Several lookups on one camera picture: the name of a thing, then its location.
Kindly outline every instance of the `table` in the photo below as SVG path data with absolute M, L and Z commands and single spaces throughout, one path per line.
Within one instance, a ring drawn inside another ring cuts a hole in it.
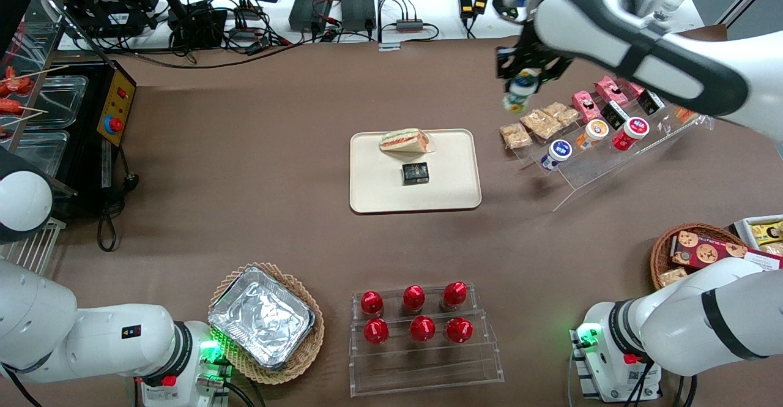
M 503 44 L 507 39 L 410 44 L 393 54 L 374 44 L 316 44 L 215 70 L 119 58 L 139 81 L 124 145 L 141 182 L 116 220 L 119 250 L 98 249 L 95 222 L 71 223 L 54 279 L 73 290 L 80 307 L 160 304 L 175 319 L 206 320 L 226 274 L 252 261 L 279 265 L 321 305 L 325 340 L 302 377 L 264 388 L 270 407 L 565 406 L 568 329 L 599 301 L 651 292 L 649 250 L 671 226 L 727 225 L 780 209 L 770 192 L 783 165 L 766 138 L 719 123 L 553 214 L 564 186 L 536 167 L 523 169 L 498 133 L 514 120 L 493 78 L 492 51 Z M 202 64 L 227 59 L 235 58 L 199 53 Z M 330 73 L 303 72 L 315 61 Z M 576 61 L 532 106 L 567 101 L 603 75 Z M 411 126 L 472 131 L 481 206 L 353 214 L 351 136 Z M 635 215 L 624 207 L 630 198 L 641 199 Z M 349 399 L 350 295 L 456 279 L 477 286 L 506 382 Z M 777 405 L 781 373 L 781 357 L 714 368 L 699 376 L 694 406 Z M 576 405 L 601 405 L 581 399 L 574 383 Z M 664 398 L 645 406 L 668 407 L 676 387 L 666 377 Z M 128 404 L 117 376 L 28 389 L 47 407 Z M 5 406 L 27 405 L 8 381 L 0 381 L 0 393 Z
M 199 2 L 203 0 L 190 0 L 191 2 Z M 417 13 L 420 19 L 425 23 L 430 23 L 438 26 L 440 29 L 440 36 L 438 39 L 464 39 L 466 37 L 465 28 L 462 27 L 462 22 L 458 17 L 458 0 L 411 0 L 414 6 L 417 8 Z M 277 3 L 263 3 L 264 10 L 269 14 L 271 18 L 272 27 L 278 34 L 282 35 L 291 42 L 297 42 L 302 38 L 299 32 L 293 32 L 288 25 L 288 15 L 291 12 L 291 5 L 294 0 L 279 0 Z M 217 0 L 213 4 L 216 7 L 233 8 L 236 5 L 228 2 L 227 0 Z M 161 0 L 158 3 L 156 12 L 161 12 L 166 8 L 167 4 L 165 0 Z M 341 19 L 341 9 L 339 5 L 333 6 L 331 17 Z M 381 13 L 381 23 L 386 25 L 393 23 L 399 18 L 399 8 L 394 4 L 384 4 Z M 260 26 L 260 22 L 249 22 L 252 26 Z M 675 15 L 665 22 L 673 31 L 687 31 L 689 29 L 699 28 L 704 26 L 699 12 L 693 4 L 692 0 L 687 0 L 683 3 L 680 10 Z M 233 19 L 229 17 L 226 24 L 226 30 L 233 27 Z M 511 35 L 518 35 L 521 28 L 510 22 L 500 19 L 495 14 L 493 8 L 487 8 L 484 15 L 478 17 L 475 26 L 473 26 L 473 33 L 478 38 L 503 38 Z M 128 45 L 132 49 L 159 49 L 168 47 L 168 37 L 171 33 L 171 29 L 164 23 L 160 24 L 154 31 L 149 29 L 145 30 L 140 36 L 131 38 L 128 40 Z M 400 34 L 394 31 L 393 28 L 388 28 L 384 31 L 384 42 L 399 42 L 404 39 L 414 38 L 427 38 L 431 36 L 430 31 L 425 31 L 421 34 Z M 377 31 L 374 32 L 373 38 L 377 39 Z M 110 42 L 103 42 L 104 47 L 109 47 L 111 44 L 116 43 L 116 39 L 109 39 Z M 341 42 L 366 42 L 360 36 L 346 36 L 341 38 Z M 80 41 L 81 48 L 87 49 L 87 45 L 84 41 Z M 62 37 L 62 42 L 59 44 L 61 50 L 78 50 L 73 39 L 68 36 Z

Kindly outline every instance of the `acrylic stand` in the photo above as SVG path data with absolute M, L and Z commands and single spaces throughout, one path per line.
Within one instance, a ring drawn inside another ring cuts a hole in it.
M 593 94 L 593 99 L 596 100 L 600 108 L 603 108 L 605 103 L 599 100 L 597 94 Z M 562 176 L 568 186 L 571 187 L 571 192 L 552 210 L 553 212 L 557 211 L 566 203 L 576 200 L 576 198 L 612 179 L 621 170 L 638 161 L 641 154 L 665 151 L 674 142 L 677 142 L 680 137 L 684 136 L 685 133 L 693 130 L 694 126 L 701 125 L 708 129 L 713 129 L 714 120 L 711 117 L 693 114 L 693 117 L 683 122 L 674 114 L 676 105 L 665 100 L 664 102 L 666 103 L 665 108 L 649 116 L 635 100 L 624 106 L 624 110 L 630 117 L 638 116 L 644 118 L 650 125 L 648 135 L 644 139 L 635 142 L 627 151 L 618 151 L 613 147 L 612 136 L 615 131 L 612 129 L 610 129 L 609 136 L 601 140 L 595 147 L 587 150 L 580 149 L 576 145 L 576 139 L 584 130 L 584 124 L 580 124 L 579 128 L 575 129 L 571 126 L 568 129 L 570 131 L 566 130 L 563 134 L 552 136 L 546 144 L 539 142 L 536 145 L 515 150 L 514 153 L 523 164 L 538 165 L 545 176 Z M 555 139 L 570 142 L 571 147 L 573 147 L 573 155 L 568 161 L 557 165 L 556 170 L 548 171 L 542 167 L 541 159 L 547 153 L 548 143 Z
M 468 284 L 467 300 L 455 312 L 439 307 L 443 289 L 423 288 L 427 299 L 421 314 L 436 324 L 436 335 L 427 343 L 417 343 L 410 337 L 410 323 L 416 315 L 401 315 L 403 289 L 380 293 L 384 299 L 382 318 L 389 329 L 389 338 L 382 345 L 364 339 L 364 324 L 369 317 L 360 307 L 362 294 L 352 296 L 351 397 L 503 382 L 500 349 L 475 287 Z M 461 345 L 444 335 L 445 324 L 455 317 L 473 324 L 472 337 Z

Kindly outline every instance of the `small black package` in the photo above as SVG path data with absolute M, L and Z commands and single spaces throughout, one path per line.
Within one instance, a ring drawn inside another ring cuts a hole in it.
M 628 121 L 629 117 L 626 111 L 621 108 L 620 104 L 615 101 L 609 101 L 605 108 L 601 110 L 601 116 L 604 117 L 606 122 L 617 130 Z
M 641 92 L 638 98 L 639 105 L 641 108 L 644 109 L 644 113 L 646 114 L 654 114 L 655 112 L 659 111 L 662 108 L 665 108 L 666 104 L 663 103 L 661 98 L 658 97 L 658 95 L 655 95 L 653 92 L 650 92 L 649 90 L 644 90 L 644 92 Z
M 423 184 L 430 181 L 430 170 L 427 168 L 427 162 L 417 162 L 415 164 L 403 164 L 403 184 Z

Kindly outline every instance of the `foil container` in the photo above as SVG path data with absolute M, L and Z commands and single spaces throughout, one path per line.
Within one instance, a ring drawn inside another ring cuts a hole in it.
M 249 267 L 220 296 L 208 320 L 258 365 L 281 370 L 310 333 L 316 314 L 277 280 Z

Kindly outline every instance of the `red capsule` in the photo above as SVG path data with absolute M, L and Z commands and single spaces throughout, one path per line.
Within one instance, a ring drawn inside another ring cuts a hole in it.
M 373 318 L 364 324 L 364 339 L 372 345 L 380 345 L 389 337 L 389 328 L 386 321 Z
M 362 296 L 362 312 L 370 316 L 380 317 L 384 311 L 384 299 L 375 291 L 368 291 Z
M 473 323 L 462 317 L 452 318 L 445 325 L 445 335 L 450 341 L 461 345 L 472 337 Z
M 425 315 L 419 315 L 410 323 L 410 337 L 414 340 L 425 343 L 436 335 L 436 324 L 432 318 Z
M 425 304 L 425 291 L 419 285 L 408 286 L 403 292 L 403 307 L 409 314 L 418 313 Z
M 462 282 L 453 282 L 443 291 L 441 306 L 446 310 L 454 310 L 467 299 L 467 285 Z

